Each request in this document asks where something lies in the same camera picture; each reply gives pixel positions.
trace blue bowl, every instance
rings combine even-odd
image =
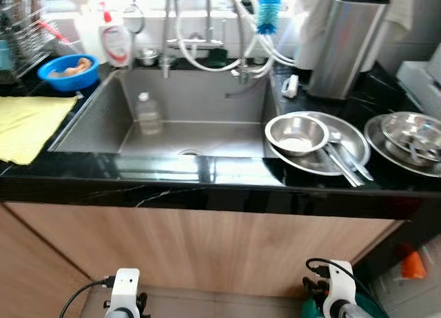
[[[49,74],[52,71],[64,72],[69,67],[76,67],[80,58],[87,58],[91,60],[92,65],[89,69],[81,74],[63,77],[63,78],[50,78]],[[43,65],[37,72],[39,78],[44,81],[48,81],[51,86],[57,91],[70,92],[84,89],[94,84],[98,78],[98,59],[89,54],[73,54],[62,56],[61,58],[54,59]]]

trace dish rack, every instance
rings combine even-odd
[[[0,84],[16,83],[51,53],[54,37],[39,25],[43,9],[28,16],[22,9],[21,3],[0,9]]]

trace metal spoon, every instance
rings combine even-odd
[[[416,153],[415,143],[413,142],[413,139],[412,139],[411,142],[409,143],[409,149],[410,149],[410,151],[411,151],[411,157],[412,157],[412,160],[414,160],[414,161],[417,162],[417,163],[420,163],[421,160],[420,160],[420,158],[418,157],[418,155],[417,155],[417,153]]]
[[[345,153],[346,153],[346,157],[350,161],[350,163],[352,163],[354,165],[354,167],[358,170],[358,172],[360,172],[363,175],[363,177],[365,177],[366,179],[368,179],[370,181],[373,181],[372,175],[365,168],[365,166],[358,163],[357,160],[352,155],[352,153],[350,152],[350,150],[348,150],[348,148],[346,148],[346,146],[342,143],[341,132],[338,131],[335,127],[332,127],[329,125],[328,125],[328,130],[329,130],[329,134],[330,134],[329,142],[332,144],[340,145],[341,147],[343,147],[343,149],[345,150]]]
[[[346,165],[345,161],[338,154],[334,146],[328,142],[323,149],[327,152],[328,156],[331,158],[332,162],[339,168],[342,175],[347,179],[352,187],[358,187],[364,185],[364,182]]]
[[[431,157],[441,161],[441,148],[431,142],[427,142],[426,140],[420,139],[416,136],[412,136],[409,140],[401,140],[400,142],[403,145],[408,146],[411,153],[412,150],[414,150],[415,154],[418,153],[423,156],[430,155]]]

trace black marble countertop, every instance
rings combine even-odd
[[[102,67],[100,71],[104,78],[110,68]],[[293,72],[300,77],[299,93],[294,99],[284,98],[280,94],[283,81]],[[274,68],[270,79],[282,113],[325,112],[362,131],[365,123],[378,114],[417,110],[396,81],[378,64],[360,76],[346,101],[308,97],[309,76],[310,72],[306,71],[284,66]],[[411,198],[441,200],[439,178],[405,171],[374,150],[367,168],[375,181],[357,189],[342,176],[317,176],[276,158],[134,157],[47,151],[97,85],[81,91],[84,98],[78,101],[31,165],[0,162],[0,201],[407,218],[413,209],[403,209],[402,200],[398,200],[400,204],[395,209],[391,202],[396,198],[403,198],[405,202]],[[3,96],[60,96],[34,74],[24,78],[22,85],[0,89]]]

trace orange object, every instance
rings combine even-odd
[[[102,1],[99,4],[103,6],[104,22],[106,23],[112,22],[112,15],[110,15],[110,12],[105,8],[105,2]]]
[[[78,64],[76,67],[69,67],[64,70],[64,72],[56,72],[55,70],[52,70],[49,74],[49,77],[51,78],[63,78],[63,77],[69,77],[78,75],[82,72],[85,72],[87,69],[89,69],[92,66],[92,62],[87,58],[80,58],[78,60]]]
[[[423,279],[427,275],[422,264],[420,254],[417,251],[409,254],[401,262],[401,276],[407,279]]]

